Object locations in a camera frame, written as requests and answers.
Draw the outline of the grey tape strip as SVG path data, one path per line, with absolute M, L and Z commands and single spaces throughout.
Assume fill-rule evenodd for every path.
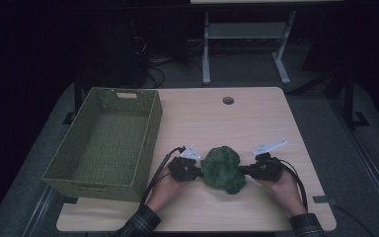
M 314 196 L 313 201 L 314 203 L 327 203 L 330 206 L 335 206 L 338 204 L 334 198 L 327 196 Z

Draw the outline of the white metal stand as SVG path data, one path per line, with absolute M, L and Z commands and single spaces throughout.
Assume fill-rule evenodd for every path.
M 209 41 L 210 40 L 280 40 L 280 45 L 271 56 L 281 83 L 289 85 L 290 79 L 282 61 L 292 25 L 296 16 L 290 11 L 285 22 L 276 23 L 211 23 L 209 13 L 204 14 L 203 52 L 201 59 L 202 84 L 209 85 Z

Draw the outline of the black stand post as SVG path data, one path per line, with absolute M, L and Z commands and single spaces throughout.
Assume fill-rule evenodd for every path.
M 82 84 L 81 84 L 81 76 L 77 75 L 74 83 L 73 83 L 73 92 L 74 92 L 74 111 L 68 113 L 65 116 L 65 119 L 63 121 L 63 124 L 71 124 L 73 120 L 75 119 L 77 113 L 79 112 L 79 109 L 82 105 L 82 97 L 83 97 L 83 91 L 82 91 Z
M 347 72 L 344 80 L 344 95 L 343 95 L 343 119 L 350 129 L 355 129 L 357 126 L 369 126 L 369 122 L 362 112 L 353 110 L 354 99 L 354 81 L 350 71 Z

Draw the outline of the metal floor rail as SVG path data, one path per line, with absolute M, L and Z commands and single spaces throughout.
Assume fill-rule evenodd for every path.
M 355 126 L 351 122 L 347 121 L 343 116 L 343 111 L 340 104 L 336 100 L 330 100 L 330 105 L 334 110 L 337 118 L 341 121 L 341 124 L 345 129 L 347 136 L 351 140 L 355 150 L 359 154 L 364 170 L 369 176 L 369 179 L 379 196 L 379 169 L 374 163 L 369 151 L 365 148 L 363 141 L 356 132 Z
M 45 186 L 23 231 L 22 237 L 37 237 L 39 230 L 44 225 L 48 212 L 56 203 L 57 194 L 55 189 L 50 186 Z

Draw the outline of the green fleece garment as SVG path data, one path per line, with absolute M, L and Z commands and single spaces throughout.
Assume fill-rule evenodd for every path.
M 204 182 L 213 189 L 235 195 L 247 184 L 240 156 L 231 147 L 212 148 L 200 164 Z

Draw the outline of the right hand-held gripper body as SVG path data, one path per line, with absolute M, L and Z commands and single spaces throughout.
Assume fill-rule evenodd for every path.
M 286 143 L 286 140 L 260 142 L 253 151 L 256 163 L 248 166 L 247 174 L 256 180 L 277 182 L 281 176 L 283 165 L 278 158 L 270 155 L 270 151 Z

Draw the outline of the green woven basket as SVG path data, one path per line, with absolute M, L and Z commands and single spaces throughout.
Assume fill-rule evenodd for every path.
M 141 201 L 162 114 L 155 90 L 92 88 L 42 179 L 69 197 Z

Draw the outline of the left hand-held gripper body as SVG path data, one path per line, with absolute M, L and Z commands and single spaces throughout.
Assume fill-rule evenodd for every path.
M 200 159 L 201 156 L 193 145 L 185 147 L 180 155 L 168 164 L 171 176 L 178 182 L 194 181 L 193 175 L 199 173 L 194 168 L 197 167 L 196 164 Z

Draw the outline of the person's right hand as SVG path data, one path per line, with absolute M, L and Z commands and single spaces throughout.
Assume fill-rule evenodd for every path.
M 294 178 L 287 172 L 282 171 L 277 182 L 258 180 L 258 183 L 268 188 L 275 200 L 288 214 L 293 217 L 307 213 L 306 207 L 298 192 Z

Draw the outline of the person's left hand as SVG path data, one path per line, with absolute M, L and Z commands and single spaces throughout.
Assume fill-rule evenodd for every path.
M 163 207 L 168 205 L 180 193 L 181 189 L 187 186 L 189 182 L 178 182 L 171 175 L 168 167 L 165 167 L 159 179 L 156 181 L 150 198 L 145 205 L 158 213 Z

